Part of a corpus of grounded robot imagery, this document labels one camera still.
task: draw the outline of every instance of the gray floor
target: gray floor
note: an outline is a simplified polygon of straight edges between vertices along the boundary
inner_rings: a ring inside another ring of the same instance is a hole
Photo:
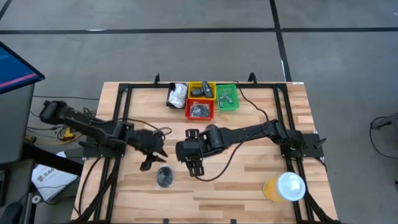
[[[278,0],[277,8],[282,27],[398,26],[395,0]],[[2,30],[273,25],[269,2],[260,0],[13,0],[0,21]],[[326,163],[339,219],[397,223],[398,161],[372,148],[369,122],[398,112],[398,33],[283,38],[292,79],[305,82],[318,132],[328,138]],[[274,33],[0,35],[0,40],[46,75],[36,84],[36,95],[99,97],[103,82],[149,81],[158,72],[164,81],[245,80],[250,72],[261,81],[284,80]],[[43,102],[35,98],[32,111],[38,113]],[[67,102],[76,108],[97,106],[96,101]],[[45,127],[35,117],[29,125]],[[381,151],[398,157],[394,130],[373,134]],[[78,153],[76,145],[40,147]],[[73,195],[76,188],[68,191]],[[40,204],[35,222],[67,221],[73,201]]]

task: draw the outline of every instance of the monitor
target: monitor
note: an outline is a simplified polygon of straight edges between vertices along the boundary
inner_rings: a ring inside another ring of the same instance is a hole
[[[0,94],[44,78],[43,74],[0,42]]]

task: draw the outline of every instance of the black metal frame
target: black metal frame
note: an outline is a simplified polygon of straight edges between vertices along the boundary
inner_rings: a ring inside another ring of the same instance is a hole
[[[290,106],[289,94],[288,94],[288,89],[287,89],[286,83],[258,83],[257,78],[256,78],[255,74],[253,74],[253,73],[250,74],[248,81],[252,82],[252,83],[241,83],[241,84],[239,84],[239,86],[241,88],[271,88],[271,89],[273,89],[278,120],[283,123],[284,117],[283,117],[283,112],[282,112],[282,106],[280,103],[279,91],[282,92],[282,94],[284,96],[284,103],[285,103],[285,107],[286,107],[287,119],[289,122],[290,130],[295,130],[293,113],[292,113],[292,108]],[[121,107],[121,98],[122,98],[122,95],[124,92],[126,92],[127,95],[126,95],[126,100],[124,102],[124,111],[123,111],[122,119],[126,121],[128,118],[128,113],[129,113],[132,90],[135,88],[168,88],[169,87],[169,83],[159,83],[159,82],[160,82],[160,77],[158,74],[155,76],[154,83],[121,83],[121,84],[119,84],[113,119],[118,119],[118,114],[120,112],[120,107]],[[287,170],[289,172],[295,172],[294,167],[293,167],[292,157],[289,155],[283,155],[283,156],[285,157]],[[304,180],[305,185],[308,189],[307,180],[305,178],[303,162],[301,159],[296,159],[295,161],[296,161],[297,167],[298,167],[298,174]],[[121,158],[116,158],[114,161],[114,166],[116,166],[117,170],[119,170],[120,162],[121,162]],[[110,158],[107,157],[105,159],[105,162],[103,165],[103,171],[102,171],[99,189],[102,189],[102,187],[106,181],[106,178],[108,176],[109,163],[110,163]],[[113,204],[114,204],[114,198],[115,198],[115,194],[116,194],[116,184],[117,184],[117,179],[112,183],[111,191],[109,194],[108,207],[106,209],[106,218],[105,218],[105,220],[107,222],[110,222],[111,218],[112,218]],[[310,205],[310,202],[308,202],[306,200],[306,198],[304,198],[304,201],[305,201],[305,208],[306,208],[306,212],[307,212],[308,221],[310,221],[310,222],[314,221],[315,219],[313,216],[313,209]],[[95,210],[93,222],[102,222],[103,221],[103,220],[100,220],[101,204],[102,203],[100,202]],[[297,223],[306,222],[307,220],[302,219],[302,214],[300,211],[299,203],[293,202],[293,206],[294,206],[296,222]]]

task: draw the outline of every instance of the wooden tabletop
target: wooden tabletop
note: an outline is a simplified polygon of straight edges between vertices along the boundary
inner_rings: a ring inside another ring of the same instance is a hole
[[[118,82],[104,83],[97,117],[112,119],[116,101]],[[310,105],[302,83],[288,83],[290,104],[297,130],[312,133],[315,130]],[[285,160],[279,146],[263,138],[246,142],[236,152],[228,170],[214,182],[200,182],[189,176],[185,164],[177,162],[175,143],[185,139],[186,129],[204,128],[209,124],[219,127],[242,128],[263,123],[261,112],[245,101],[239,93],[240,108],[236,111],[221,112],[215,106],[215,116],[211,121],[190,121],[184,117],[183,110],[165,106],[168,89],[133,89],[129,118],[141,119],[161,127],[172,128],[167,136],[164,149],[169,155],[166,165],[174,170],[174,184],[167,189],[157,189],[156,172],[165,165],[153,163],[150,171],[141,172],[139,166],[145,157],[133,147],[128,146],[121,160],[118,186],[112,223],[161,223],[168,218],[171,223],[295,223],[293,205],[275,203],[267,200],[262,193],[264,183],[286,171]],[[246,98],[264,109],[269,119],[277,119],[274,94],[271,89],[244,88]],[[287,121],[283,95],[280,93],[284,121]],[[136,128],[150,127],[136,123]],[[204,179],[218,175],[224,168],[234,146],[222,154],[205,159]],[[95,158],[85,161],[81,179],[84,180]],[[86,208],[98,191],[103,169],[101,159],[88,178],[83,193],[83,208]],[[304,159],[308,189],[326,214],[337,219],[325,168],[317,160]],[[108,195],[105,195],[101,218],[104,218]],[[303,218],[306,218],[303,201],[300,201]]]

